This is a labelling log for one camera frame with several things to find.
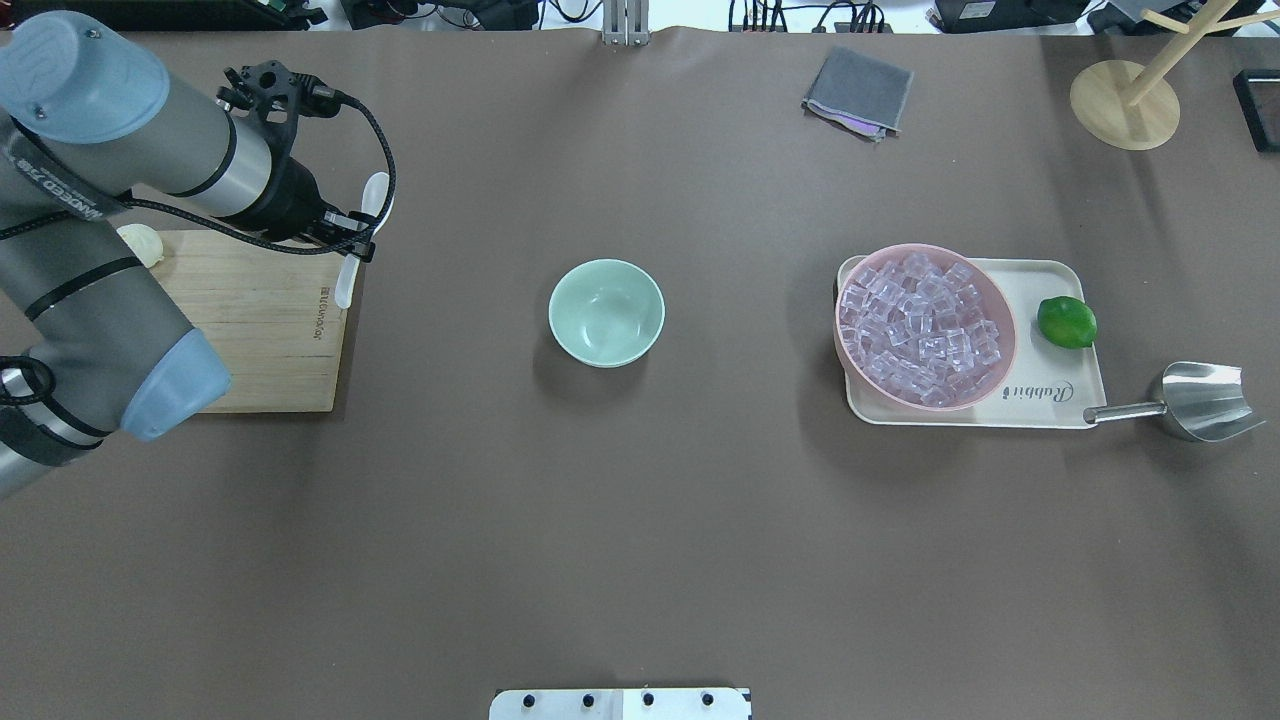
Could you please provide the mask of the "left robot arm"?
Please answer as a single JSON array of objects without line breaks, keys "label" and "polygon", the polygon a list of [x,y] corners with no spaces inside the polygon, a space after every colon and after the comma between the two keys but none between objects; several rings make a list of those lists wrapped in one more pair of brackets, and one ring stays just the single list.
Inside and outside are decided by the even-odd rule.
[{"label": "left robot arm", "polygon": [[163,211],[260,249],[367,263],[376,214],[326,202],[292,155],[300,119],[365,113],[278,61],[206,97],[90,15],[20,22],[3,47],[3,292],[38,343],[3,356],[3,496],[111,433],[164,436],[230,373],[111,219]]}]

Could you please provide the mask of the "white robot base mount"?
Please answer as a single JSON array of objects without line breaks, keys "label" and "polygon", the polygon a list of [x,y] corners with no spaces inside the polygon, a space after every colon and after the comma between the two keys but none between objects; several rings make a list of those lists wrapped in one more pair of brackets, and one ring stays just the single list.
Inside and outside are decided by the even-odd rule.
[{"label": "white robot base mount", "polygon": [[495,694],[489,719],[753,719],[749,689],[639,687],[511,689]]}]

